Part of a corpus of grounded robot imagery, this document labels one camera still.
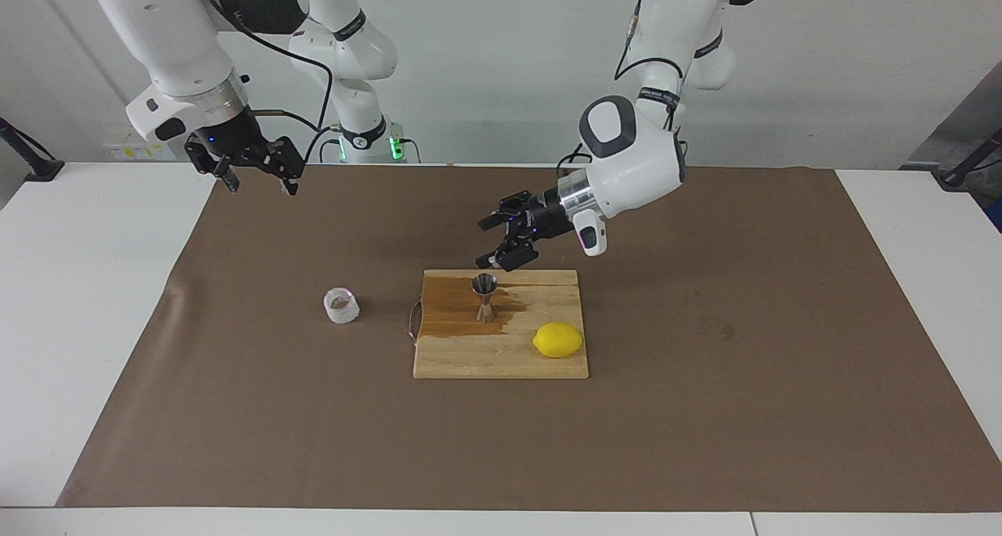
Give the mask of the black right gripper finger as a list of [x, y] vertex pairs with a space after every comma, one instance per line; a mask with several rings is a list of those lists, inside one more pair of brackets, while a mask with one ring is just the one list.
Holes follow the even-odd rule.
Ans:
[[248, 147], [248, 165], [280, 180], [287, 195], [296, 196], [305, 161], [289, 137], [265, 141]]
[[197, 135], [186, 138], [185, 152], [197, 172], [214, 176], [216, 180], [222, 181], [229, 192], [236, 193], [240, 189], [239, 177], [230, 167], [229, 158], [215, 158]]

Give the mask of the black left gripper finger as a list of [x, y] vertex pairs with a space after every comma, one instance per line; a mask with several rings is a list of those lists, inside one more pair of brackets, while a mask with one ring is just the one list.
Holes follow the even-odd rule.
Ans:
[[508, 237], [492, 252], [477, 257], [477, 269], [503, 269], [505, 272], [522, 269], [539, 257], [535, 249], [537, 237]]
[[531, 215], [531, 201], [533, 194], [530, 192], [516, 192], [503, 198], [498, 203], [498, 207], [478, 222], [479, 229], [489, 232], [496, 227], [504, 226], [506, 232], [529, 232], [533, 229]]

